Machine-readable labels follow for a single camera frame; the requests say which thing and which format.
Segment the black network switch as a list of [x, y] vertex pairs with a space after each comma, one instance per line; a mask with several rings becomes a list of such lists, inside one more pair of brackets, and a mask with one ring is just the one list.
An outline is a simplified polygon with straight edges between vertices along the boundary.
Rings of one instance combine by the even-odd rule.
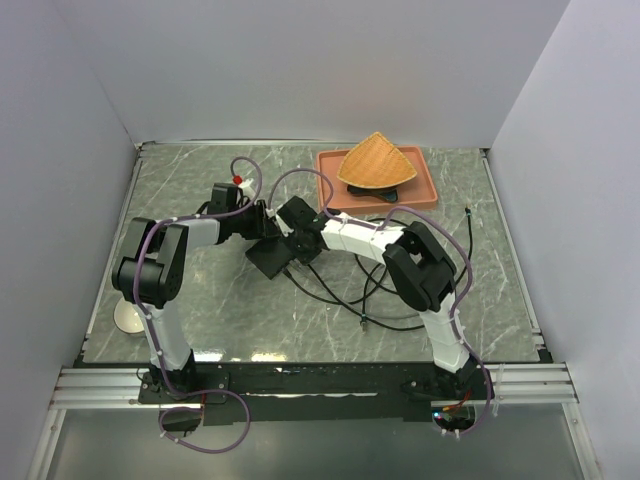
[[269, 280], [273, 280], [296, 259], [281, 238], [261, 239], [246, 252], [247, 259]]

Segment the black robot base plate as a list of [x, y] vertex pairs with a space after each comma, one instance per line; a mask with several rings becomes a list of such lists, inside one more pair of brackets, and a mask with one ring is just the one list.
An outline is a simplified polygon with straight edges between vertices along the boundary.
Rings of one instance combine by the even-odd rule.
[[207, 426], [245, 419], [429, 422], [435, 402], [494, 397], [489, 372], [474, 361], [456, 373], [432, 362], [193, 363], [169, 378], [171, 387], [151, 368], [142, 377], [139, 402], [201, 407]]

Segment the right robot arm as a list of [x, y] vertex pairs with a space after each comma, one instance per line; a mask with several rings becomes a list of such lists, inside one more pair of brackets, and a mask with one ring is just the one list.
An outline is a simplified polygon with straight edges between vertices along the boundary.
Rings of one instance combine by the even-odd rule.
[[420, 222], [407, 227], [383, 226], [346, 213], [319, 213], [294, 197], [272, 213], [287, 247], [309, 263], [322, 250], [343, 251], [386, 267], [401, 300], [418, 312], [442, 370], [437, 386], [456, 399], [472, 386], [463, 366], [469, 354], [462, 346], [451, 309], [456, 299], [456, 267], [435, 236]]

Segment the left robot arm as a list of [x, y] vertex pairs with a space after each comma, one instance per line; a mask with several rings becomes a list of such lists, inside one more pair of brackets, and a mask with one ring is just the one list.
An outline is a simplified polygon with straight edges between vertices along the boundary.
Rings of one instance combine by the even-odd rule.
[[112, 269], [113, 288], [139, 315], [150, 349], [152, 379], [174, 401], [190, 400], [198, 389], [193, 349], [187, 342], [175, 300], [187, 255], [220, 245], [237, 234], [245, 240], [278, 235], [261, 184], [236, 175], [216, 183], [196, 213], [156, 221], [136, 217], [128, 227]]

